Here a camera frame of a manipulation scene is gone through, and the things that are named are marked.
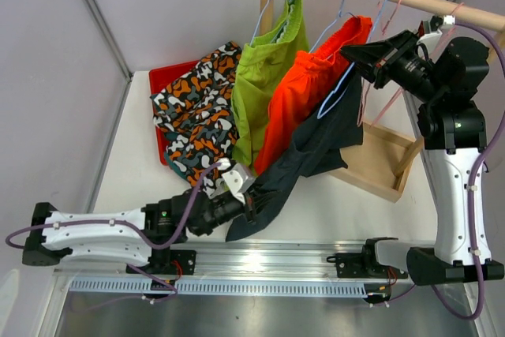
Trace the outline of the black shorts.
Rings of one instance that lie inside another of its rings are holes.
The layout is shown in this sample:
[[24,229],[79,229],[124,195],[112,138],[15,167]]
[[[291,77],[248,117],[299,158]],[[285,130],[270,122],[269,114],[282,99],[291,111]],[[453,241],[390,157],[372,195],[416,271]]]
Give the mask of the black shorts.
[[267,206],[255,223],[239,216],[231,223],[226,241],[247,238],[265,229],[281,212],[300,176],[309,178],[348,165],[342,158],[343,148],[361,145],[363,128],[357,125],[361,101],[361,77],[353,69],[342,100],[322,119],[317,110],[292,134],[288,149],[256,178],[251,190],[272,192]]

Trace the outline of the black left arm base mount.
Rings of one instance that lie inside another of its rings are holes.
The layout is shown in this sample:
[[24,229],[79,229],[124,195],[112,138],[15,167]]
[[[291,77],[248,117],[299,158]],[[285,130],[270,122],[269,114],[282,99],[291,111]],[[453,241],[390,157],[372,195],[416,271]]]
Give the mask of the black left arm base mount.
[[196,250],[154,250],[142,271],[152,275],[193,275],[196,266]]

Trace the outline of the blue hanger of black shorts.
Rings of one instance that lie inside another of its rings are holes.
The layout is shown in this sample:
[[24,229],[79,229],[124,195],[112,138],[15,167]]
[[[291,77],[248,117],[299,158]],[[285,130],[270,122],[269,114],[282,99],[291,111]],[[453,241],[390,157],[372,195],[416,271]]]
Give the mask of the blue hanger of black shorts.
[[[372,22],[372,29],[370,33],[368,34],[368,38],[366,39],[366,42],[369,43],[371,41],[371,38],[374,34],[374,31],[376,30],[383,11],[385,9],[386,3],[389,0],[383,0],[382,5],[380,6],[380,9],[375,17],[375,19]],[[322,119],[325,117],[343,98],[343,96],[346,94],[348,86],[345,85],[347,77],[351,74],[352,70],[355,68],[355,63],[352,62],[348,69],[345,71],[345,73],[339,78],[339,81],[337,82],[335,88],[328,94],[328,96],[325,98],[325,100],[322,102],[318,112],[317,112],[317,118]]]

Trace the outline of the pink hanger of teal shorts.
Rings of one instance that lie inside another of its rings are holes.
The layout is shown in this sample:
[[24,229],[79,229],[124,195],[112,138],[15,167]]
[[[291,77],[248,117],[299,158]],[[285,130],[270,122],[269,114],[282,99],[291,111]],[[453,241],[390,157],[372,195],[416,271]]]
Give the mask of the pink hanger of teal shorts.
[[[448,39],[455,32],[455,13],[461,7],[463,7],[464,2],[458,4],[450,15],[445,15],[443,17],[442,24],[435,31],[434,27],[430,32],[426,32],[422,37],[421,43],[427,43],[426,47],[428,49],[429,57],[433,58],[434,54],[437,53],[443,45],[448,41]],[[387,110],[392,106],[396,99],[403,93],[403,88],[399,87],[394,95],[390,98],[384,108],[379,112],[376,118],[372,121],[372,125],[375,125],[387,112]]]

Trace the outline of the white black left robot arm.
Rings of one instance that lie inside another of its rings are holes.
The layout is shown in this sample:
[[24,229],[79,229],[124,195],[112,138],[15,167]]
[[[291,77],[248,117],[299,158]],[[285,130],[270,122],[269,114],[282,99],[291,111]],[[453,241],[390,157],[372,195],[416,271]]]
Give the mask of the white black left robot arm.
[[231,193],[210,199],[196,195],[187,212],[190,193],[142,208],[102,215],[70,214],[47,202],[38,203],[22,248],[22,263],[56,266],[62,261],[102,261],[127,264],[154,274],[170,274],[170,248],[190,234],[210,235],[234,219],[256,225],[270,195],[249,190],[243,200]]

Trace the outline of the orange grey camouflage shorts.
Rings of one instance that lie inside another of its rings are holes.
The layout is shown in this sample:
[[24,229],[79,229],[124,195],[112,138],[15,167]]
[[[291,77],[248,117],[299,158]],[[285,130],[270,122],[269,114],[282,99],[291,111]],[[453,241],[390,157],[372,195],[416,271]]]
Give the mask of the orange grey camouflage shorts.
[[153,122],[167,141],[164,155],[187,167],[195,186],[205,169],[231,158],[238,139],[231,107],[241,47],[229,41],[151,95]]

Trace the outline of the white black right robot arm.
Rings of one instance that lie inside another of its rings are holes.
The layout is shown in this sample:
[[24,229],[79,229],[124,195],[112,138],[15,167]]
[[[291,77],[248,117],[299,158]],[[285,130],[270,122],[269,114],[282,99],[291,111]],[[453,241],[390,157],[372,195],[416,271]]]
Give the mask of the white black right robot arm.
[[438,192],[434,244],[369,239],[373,249],[361,255],[361,270],[375,277],[392,266],[418,286],[501,280],[504,266],[492,259],[482,211],[482,155],[490,145],[484,115],[472,100],[489,71],[488,48],[470,37],[456,37],[433,62],[419,55],[427,50],[419,40],[404,31],[341,50],[376,88],[394,81],[421,101],[417,125]]

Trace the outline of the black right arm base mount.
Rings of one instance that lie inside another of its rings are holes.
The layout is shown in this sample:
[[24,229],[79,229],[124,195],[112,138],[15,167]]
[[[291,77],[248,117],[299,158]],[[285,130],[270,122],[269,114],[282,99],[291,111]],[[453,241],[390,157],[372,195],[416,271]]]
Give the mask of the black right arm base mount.
[[335,266],[337,276],[344,279],[407,279],[398,268],[379,264],[374,253],[335,253],[326,257]]

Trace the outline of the pink hanger of camouflage shorts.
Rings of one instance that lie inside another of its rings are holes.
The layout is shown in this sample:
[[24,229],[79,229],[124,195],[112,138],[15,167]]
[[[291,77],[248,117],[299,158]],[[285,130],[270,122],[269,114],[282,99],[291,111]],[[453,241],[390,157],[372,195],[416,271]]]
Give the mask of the pink hanger of camouflage shorts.
[[[383,0],[379,1],[377,3],[378,6],[378,13],[376,15],[375,20],[373,21],[372,24],[372,31],[370,32],[367,41],[370,42],[371,38],[373,37],[373,34],[375,30],[378,28],[380,30],[380,35],[384,37],[386,35],[386,32],[389,28],[390,23],[392,22],[393,18],[395,17],[395,14],[398,12],[398,8],[401,5],[402,0],[398,0],[396,3],[395,8],[391,12],[391,15],[389,18],[383,22],[383,12],[386,9],[387,2],[390,0]],[[364,121],[364,116],[365,116],[365,109],[366,109],[366,104],[367,104],[367,99],[368,99],[368,93],[370,91],[371,84],[367,82],[365,79],[361,80],[361,101],[360,101],[360,107],[358,111],[358,117],[357,117],[357,125],[361,126]]]

